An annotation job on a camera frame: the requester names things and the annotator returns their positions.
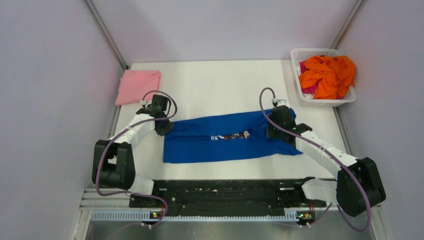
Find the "blue printed t shirt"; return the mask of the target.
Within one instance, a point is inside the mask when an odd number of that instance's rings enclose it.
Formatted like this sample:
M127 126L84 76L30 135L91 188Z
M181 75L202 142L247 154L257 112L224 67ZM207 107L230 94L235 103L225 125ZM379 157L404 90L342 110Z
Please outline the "blue printed t shirt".
M208 163L301 154L289 143L269 138L268 123L261 111L176 121L164 136L163 162Z

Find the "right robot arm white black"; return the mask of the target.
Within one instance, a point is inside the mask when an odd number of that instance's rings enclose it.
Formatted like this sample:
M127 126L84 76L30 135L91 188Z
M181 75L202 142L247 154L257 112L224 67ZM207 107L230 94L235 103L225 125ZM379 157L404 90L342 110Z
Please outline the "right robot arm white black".
M267 137L280 139L324 167L333 180L310 178L293 192L299 206L312 200L336 204L348 216L356 217L387 198L377 164L369 157L359 159L345 153L305 123L297 124L292 110L281 105L266 115Z

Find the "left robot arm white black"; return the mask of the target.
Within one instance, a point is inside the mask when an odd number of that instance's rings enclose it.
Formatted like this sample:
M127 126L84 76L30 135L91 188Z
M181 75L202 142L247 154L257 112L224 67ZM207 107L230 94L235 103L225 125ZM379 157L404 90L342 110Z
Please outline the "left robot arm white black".
M151 132L158 136L168 134L174 124L170 121L170 106L177 109L175 100L159 90L151 91L152 99L141 100L141 108L131 122L107 140L98 140L94 146L92 181L100 196L107 193L101 187L117 189L118 194L134 194L149 207L160 202L160 193L154 189L155 181L136 172L134 150Z

